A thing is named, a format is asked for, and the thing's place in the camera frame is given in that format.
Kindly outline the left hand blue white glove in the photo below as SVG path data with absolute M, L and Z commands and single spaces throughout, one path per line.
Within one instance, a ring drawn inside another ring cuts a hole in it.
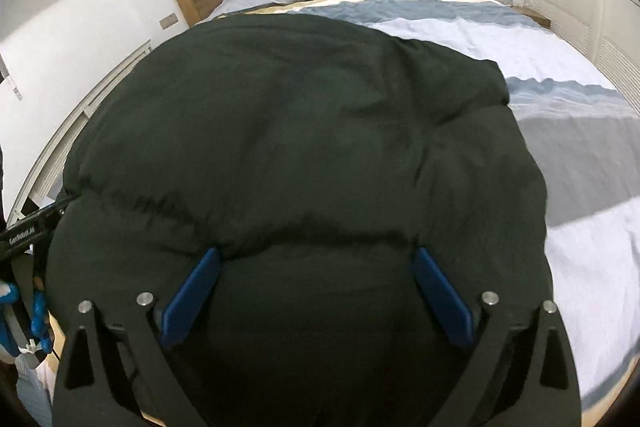
M 24 357 L 31 369 L 53 353 L 54 334 L 44 291 L 32 286 L 27 306 L 15 283 L 1 282 L 1 348 L 12 359 Z

